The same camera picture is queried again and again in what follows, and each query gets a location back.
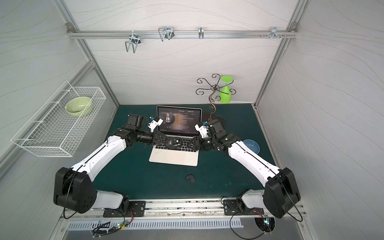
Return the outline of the black wireless mouse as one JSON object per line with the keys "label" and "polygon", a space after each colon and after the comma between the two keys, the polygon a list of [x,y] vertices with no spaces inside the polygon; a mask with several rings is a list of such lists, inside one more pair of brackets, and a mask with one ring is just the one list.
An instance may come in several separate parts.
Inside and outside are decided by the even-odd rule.
{"label": "black wireless mouse", "polygon": [[181,148],[183,141],[181,138],[171,138],[169,141],[170,148]]}

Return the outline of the black mouse battery cover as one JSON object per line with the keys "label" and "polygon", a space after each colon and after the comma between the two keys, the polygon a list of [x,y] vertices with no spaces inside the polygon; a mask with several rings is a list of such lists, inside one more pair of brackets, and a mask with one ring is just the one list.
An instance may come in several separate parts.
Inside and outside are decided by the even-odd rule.
{"label": "black mouse battery cover", "polygon": [[185,180],[189,180],[192,184],[196,182],[195,176],[192,174],[189,174],[185,177]]}

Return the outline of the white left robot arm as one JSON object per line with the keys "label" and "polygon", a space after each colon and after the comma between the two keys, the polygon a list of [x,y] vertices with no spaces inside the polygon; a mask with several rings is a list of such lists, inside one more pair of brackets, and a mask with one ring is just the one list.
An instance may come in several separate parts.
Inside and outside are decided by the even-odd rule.
{"label": "white left robot arm", "polygon": [[129,197],[115,192],[98,191],[94,180],[101,170],[120,152],[139,142],[147,145],[165,144],[170,149],[182,146],[181,138],[167,137],[156,128],[163,120],[150,117],[149,131],[142,131],[143,117],[129,115],[128,122],[116,129],[107,140],[85,159],[71,168],[62,167],[55,176],[54,204],[83,214],[91,209],[112,209],[126,215]]}

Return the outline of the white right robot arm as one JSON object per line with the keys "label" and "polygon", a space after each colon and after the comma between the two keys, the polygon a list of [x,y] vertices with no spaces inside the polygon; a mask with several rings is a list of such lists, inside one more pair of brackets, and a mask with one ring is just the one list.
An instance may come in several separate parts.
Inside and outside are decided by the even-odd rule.
{"label": "white right robot arm", "polygon": [[218,120],[195,125],[198,136],[192,140],[198,151],[221,151],[252,173],[264,187],[263,193],[244,192],[240,199],[248,209],[267,209],[274,217],[282,218],[301,201],[294,173],[289,168],[267,162],[253,152],[236,135],[228,134]]}

